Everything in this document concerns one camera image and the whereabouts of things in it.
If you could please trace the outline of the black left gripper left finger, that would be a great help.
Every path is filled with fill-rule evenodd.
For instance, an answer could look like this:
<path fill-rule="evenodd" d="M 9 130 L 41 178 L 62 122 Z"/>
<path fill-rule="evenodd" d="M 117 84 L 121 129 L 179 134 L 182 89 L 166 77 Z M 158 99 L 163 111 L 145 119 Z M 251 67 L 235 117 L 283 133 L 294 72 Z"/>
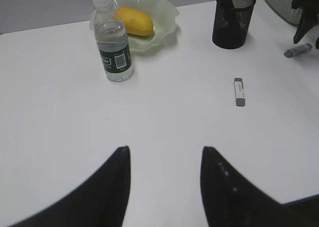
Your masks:
<path fill-rule="evenodd" d="M 121 227 L 131 188 L 131 155 L 118 147 L 80 186 L 15 227 Z"/>

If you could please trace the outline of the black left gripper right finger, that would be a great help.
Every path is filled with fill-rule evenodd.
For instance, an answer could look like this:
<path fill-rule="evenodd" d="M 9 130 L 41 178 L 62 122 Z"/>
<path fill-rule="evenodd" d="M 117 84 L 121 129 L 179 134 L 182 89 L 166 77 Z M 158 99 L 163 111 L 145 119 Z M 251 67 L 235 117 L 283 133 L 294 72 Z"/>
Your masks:
<path fill-rule="evenodd" d="M 200 189 L 210 227 L 317 227 L 319 197 L 281 204 L 241 175 L 214 147 L 202 150 Z"/>

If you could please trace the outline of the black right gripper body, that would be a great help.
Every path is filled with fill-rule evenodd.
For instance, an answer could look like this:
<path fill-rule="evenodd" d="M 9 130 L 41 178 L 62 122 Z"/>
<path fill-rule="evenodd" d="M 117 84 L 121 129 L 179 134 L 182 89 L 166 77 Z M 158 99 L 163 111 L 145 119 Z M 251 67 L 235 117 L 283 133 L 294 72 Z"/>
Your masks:
<path fill-rule="evenodd" d="M 318 10 L 319 0 L 292 0 L 292 9 Z"/>

